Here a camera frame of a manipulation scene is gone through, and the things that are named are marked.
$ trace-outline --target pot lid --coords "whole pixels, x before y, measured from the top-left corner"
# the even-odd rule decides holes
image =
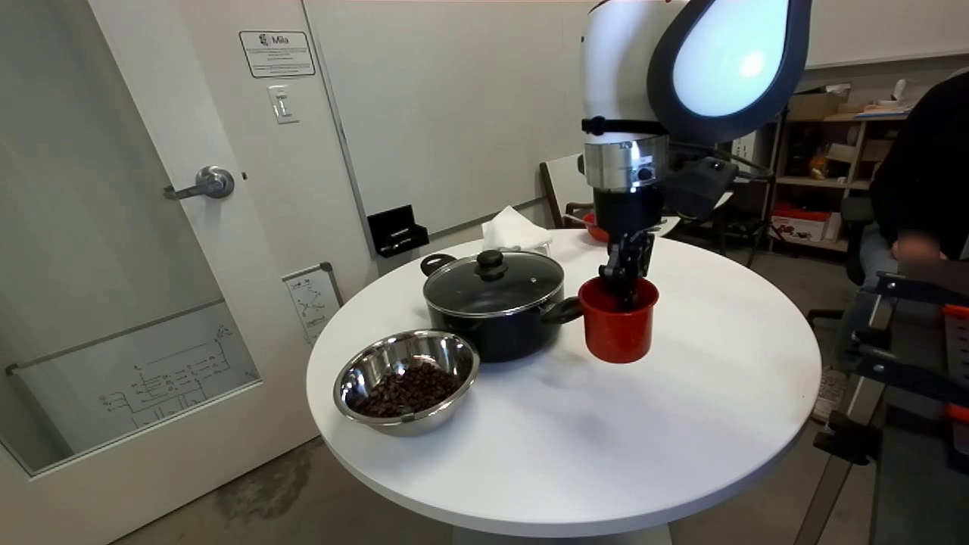
[[[468,316],[515,313],[557,295],[565,265],[546,253],[491,247],[478,257],[444,263],[429,272],[429,309]]]

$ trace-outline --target gray floor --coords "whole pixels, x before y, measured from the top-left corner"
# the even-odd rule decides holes
[[[815,257],[758,253],[754,269],[773,277],[804,309],[844,304],[844,269]],[[820,332],[830,359],[832,326]],[[824,399],[835,399],[843,379],[826,373]],[[780,469],[698,518],[672,522],[677,545],[794,542],[812,498],[824,455],[812,447],[810,422]],[[824,545],[862,545],[870,536],[875,472],[854,469],[830,518]],[[447,545],[453,530],[410,514],[357,484],[314,439],[247,479],[173,510],[123,537],[123,545]]]

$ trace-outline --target round white table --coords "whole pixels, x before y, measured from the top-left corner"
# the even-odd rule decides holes
[[[478,253],[478,241],[448,253]],[[566,295],[605,247],[557,229]],[[334,456],[377,494],[418,514],[499,536],[615,536],[723,503],[796,439],[820,385],[819,338],[758,272],[659,240],[654,349],[601,364],[583,316],[511,364],[485,364],[447,427],[385,436],[334,406],[341,367],[363,346],[429,326],[425,276],[407,263],[353,295],[318,335],[308,406]]]

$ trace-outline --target door handle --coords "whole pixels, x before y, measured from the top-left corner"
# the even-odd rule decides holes
[[[173,184],[163,187],[163,195],[170,199],[188,199],[188,195],[210,195],[210,199],[226,199],[237,191],[237,178],[233,171],[228,170],[217,170],[217,165],[203,165],[197,176],[195,176],[195,184],[186,187],[186,191],[176,191]]]

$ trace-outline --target white door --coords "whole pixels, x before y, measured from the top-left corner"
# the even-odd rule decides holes
[[[306,443],[308,349],[176,0],[0,44],[0,542],[109,542]]]

